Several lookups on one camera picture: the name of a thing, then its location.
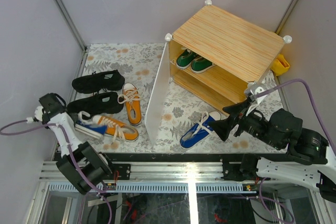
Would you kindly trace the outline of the blue sneaker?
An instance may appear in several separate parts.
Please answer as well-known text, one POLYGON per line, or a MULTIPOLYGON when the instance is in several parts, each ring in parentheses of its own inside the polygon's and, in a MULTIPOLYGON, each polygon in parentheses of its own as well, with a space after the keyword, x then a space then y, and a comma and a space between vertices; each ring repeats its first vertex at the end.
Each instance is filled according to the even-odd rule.
POLYGON ((107 131, 107 126, 94 124, 91 120, 85 120, 84 117, 90 117, 90 114, 85 111, 78 113, 75 130, 96 139, 103 138, 107 131))
POLYGON ((218 111, 204 112, 201 119, 197 121, 184 135, 180 138, 180 146, 183 149, 190 149, 196 144, 205 140, 214 134, 214 130, 208 125, 211 121, 217 121, 222 118, 218 111))

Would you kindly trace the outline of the wooden shoe cabinet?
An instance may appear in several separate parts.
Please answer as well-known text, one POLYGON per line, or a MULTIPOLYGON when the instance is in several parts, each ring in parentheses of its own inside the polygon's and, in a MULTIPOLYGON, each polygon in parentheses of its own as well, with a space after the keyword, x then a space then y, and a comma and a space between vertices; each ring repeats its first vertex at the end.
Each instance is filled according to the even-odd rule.
POLYGON ((212 107, 244 101, 250 82, 260 83, 284 45, 283 37, 235 16, 205 0, 205 5, 173 33, 165 35, 173 81, 212 107), (177 58, 185 49, 214 66, 203 73, 179 68, 177 58))

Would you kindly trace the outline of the white cabinet door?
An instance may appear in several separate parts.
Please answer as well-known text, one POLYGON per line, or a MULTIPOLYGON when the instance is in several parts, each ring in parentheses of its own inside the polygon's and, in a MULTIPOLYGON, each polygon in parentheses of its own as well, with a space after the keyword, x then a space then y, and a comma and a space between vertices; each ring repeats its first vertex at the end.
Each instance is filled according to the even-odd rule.
POLYGON ((170 76, 170 47, 169 43, 166 42, 145 114, 145 127, 152 146, 155 145, 158 139, 164 101, 169 89, 170 76))

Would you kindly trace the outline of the green sneaker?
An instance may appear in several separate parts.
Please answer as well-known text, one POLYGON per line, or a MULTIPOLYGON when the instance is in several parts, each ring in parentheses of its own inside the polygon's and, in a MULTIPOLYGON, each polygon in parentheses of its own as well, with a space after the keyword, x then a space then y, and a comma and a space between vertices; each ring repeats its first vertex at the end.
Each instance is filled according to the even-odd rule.
POLYGON ((205 59, 204 57, 197 57, 191 64, 191 71, 193 73, 203 73, 214 66, 214 63, 205 59))
POLYGON ((179 69, 186 69, 198 57, 198 54, 191 51, 190 49, 187 49, 186 47, 182 47, 181 49, 183 52, 176 59, 176 66, 179 69))

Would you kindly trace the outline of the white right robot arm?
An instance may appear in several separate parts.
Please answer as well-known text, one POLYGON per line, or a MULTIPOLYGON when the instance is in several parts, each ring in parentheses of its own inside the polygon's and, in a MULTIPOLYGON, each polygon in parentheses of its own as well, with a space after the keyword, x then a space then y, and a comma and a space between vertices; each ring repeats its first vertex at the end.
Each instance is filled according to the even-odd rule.
POLYGON ((234 136, 247 133, 277 150, 286 150, 287 159, 272 161, 256 154, 244 154, 240 164, 223 165, 223 179, 283 180, 319 192, 323 199, 335 202, 335 154, 328 140, 304 128, 302 119, 284 109, 266 119, 260 111, 249 108, 247 100, 224 107, 228 118, 211 121, 209 125, 222 141, 236 127, 234 136))

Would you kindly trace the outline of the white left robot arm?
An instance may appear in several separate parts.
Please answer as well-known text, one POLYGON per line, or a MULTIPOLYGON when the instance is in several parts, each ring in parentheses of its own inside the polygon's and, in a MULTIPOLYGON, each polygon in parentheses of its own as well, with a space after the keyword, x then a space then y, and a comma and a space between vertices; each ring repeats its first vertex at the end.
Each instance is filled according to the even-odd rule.
POLYGON ((81 194, 91 190, 104 194, 106 188, 98 185, 103 186, 103 181, 114 175, 115 166, 89 142, 77 138, 74 117, 67 112, 62 97, 48 93, 39 98, 39 103, 35 118, 53 131, 61 148, 61 159, 56 163, 59 171, 81 194))

